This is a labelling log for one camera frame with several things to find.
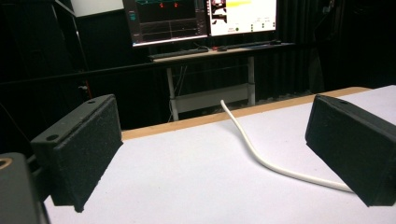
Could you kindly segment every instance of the wooden table edge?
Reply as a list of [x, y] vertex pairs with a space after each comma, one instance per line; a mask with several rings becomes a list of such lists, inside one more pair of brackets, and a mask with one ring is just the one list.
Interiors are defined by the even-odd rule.
[[[341, 90], [337, 90], [337, 91], [326, 91], [321, 94], [332, 96], [332, 97], [340, 97], [340, 96], [344, 96], [344, 95], [349, 95], [349, 94], [354, 94], [354, 93], [369, 91], [369, 90], [370, 89], [363, 88], [363, 87], [350, 87], [350, 88], [345, 88], [345, 89], [341, 89]], [[285, 107], [289, 107], [289, 106], [303, 105], [303, 104], [307, 104], [307, 103], [312, 103], [314, 101], [314, 98], [315, 98], [315, 94], [312, 94], [312, 95], [292, 98], [289, 100], [273, 102], [273, 103], [265, 104], [265, 105], [255, 105], [255, 106], [251, 106], [251, 107], [247, 107], [247, 108], [235, 109], [235, 110], [233, 110], [233, 115], [238, 118], [238, 117], [243, 117], [243, 116], [247, 116], [247, 115], [265, 112], [265, 111], [285, 108]], [[217, 121], [222, 121], [222, 120], [226, 120], [226, 119], [229, 119], [228, 115], [224, 112], [221, 112], [218, 114], [212, 114], [212, 115], [207, 115], [207, 116], [202, 116], [202, 117], [197, 117], [197, 118], [192, 118], [192, 119], [183, 119], [183, 120], [179, 120], [179, 121], [158, 124], [158, 125], [148, 126], [148, 127], [144, 127], [144, 128], [128, 130], [128, 131], [123, 131], [122, 132], [122, 140], [124, 141], [124, 140], [134, 139], [134, 138], [138, 138], [138, 137], [154, 135], [157, 133], [173, 132], [176, 130], [191, 128], [191, 127], [204, 125], [204, 124], [208, 124], [208, 123], [213, 123], [213, 122], [217, 122]]]

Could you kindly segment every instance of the computer monitor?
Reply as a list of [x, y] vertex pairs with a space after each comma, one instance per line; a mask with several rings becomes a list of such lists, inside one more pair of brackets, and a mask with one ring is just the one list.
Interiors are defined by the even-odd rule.
[[205, 0], [205, 3], [211, 36], [276, 30], [276, 0]]
[[207, 37], [204, 0], [122, 0], [133, 47]]

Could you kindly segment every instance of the desk leg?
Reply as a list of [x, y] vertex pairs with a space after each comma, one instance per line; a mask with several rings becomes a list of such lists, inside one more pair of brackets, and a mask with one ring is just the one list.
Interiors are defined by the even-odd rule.
[[168, 76], [168, 85], [169, 85], [169, 100], [171, 101], [172, 107], [172, 116], [174, 121], [178, 120], [178, 112], [176, 107], [176, 96], [175, 96], [175, 88], [173, 86], [173, 78], [172, 78], [172, 68], [166, 69], [166, 75]]
[[248, 104], [255, 105], [256, 86], [254, 82], [254, 57], [252, 56], [247, 58], [247, 69], [248, 69], [248, 89], [247, 89]]

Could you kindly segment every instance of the white cable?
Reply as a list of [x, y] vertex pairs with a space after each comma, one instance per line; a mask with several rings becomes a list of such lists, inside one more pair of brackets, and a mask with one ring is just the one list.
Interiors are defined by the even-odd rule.
[[288, 177], [292, 177], [295, 179], [299, 179], [299, 180], [303, 180], [305, 182], [308, 183], [312, 183], [312, 184], [317, 184], [317, 185], [321, 185], [327, 188], [331, 188], [331, 189], [339, 189], [342, 191], [347, 191], [347, 192], [353, 192], [346, 184], [343, 183], [337, 183], [337, 182], [333, 182], [330, 180], [325, 180], [325, 179], [320, 179], [320, 178], [316, 178], [310, 175], [304, 175], [304, 174], [299, 174], [299, 173], [295, 173], [293, 171], [289, 171], [289, 170], [285, 170], [281, 167], [278, 167], [268, 161], [265, 161], [260, 155], [259, 153], [256, 151], [256, 149], [254, 148], [254, 146], [251, 144], [250, 140], [248, 139], [248, 136], [246, 135], [245, 131], [243, 130], [242, 126], [239, 124], [239, 122], [236, 120], [236, 118], [233, 116], [233, 114], [231, 113], [231, 111], [227, 108], [227, 105], [224, 104], [224, 101], [221, 100], [221, 106], [223, 107], [224, 111], [230, 116], [231, 120], [233, 121], [233, 123], [236, 125], [236, 127], [238, 128], [239, 132], [242, 134], [242, 136], [245, 139], [245, 142], [247, 143], [247, 147], [248, 149], [251, 151], [251, 153], [253, 154], [254, 158], [264, 167], [277, 172], [279, 174], [288, 176]]

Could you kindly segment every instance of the keyboard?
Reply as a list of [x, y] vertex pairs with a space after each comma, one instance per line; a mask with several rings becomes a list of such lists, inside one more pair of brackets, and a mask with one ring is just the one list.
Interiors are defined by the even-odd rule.
[[227, 49], [241, 49], [241, 48], [259, 48], [263, 45], [277, 45], [280, 44], [279, 40], [271, 40], [271, 41], [260, 41], [260, 42], [251, 42], [244, 44], [235, 44], [226, 46]]
[[205, 52], [208, 52], [208, 51], [209, 51], [209, 49], [187, 49], [187, 50], [175, 51], [175, 52], [170, 52], [170, 53], [153, 54], [153, 55], [149, 55], [148, 57], [152, 61], [154, 61], [156, 59], [163, 59], [163, 58], [170, 58], [170, 57], [176, 57], [176, 56], [191, 55], [191, 54], [197, 54], [197, 53], [205, 53]]
[[245, 43], [245, 44], [228, 45], [227, 49], [240, 49], [240, 48], [251, 47], [251, 46], [266, 45], [266, 44], [269, 44], [270, 42], [271, 41], [261, 41], [261, 42]]

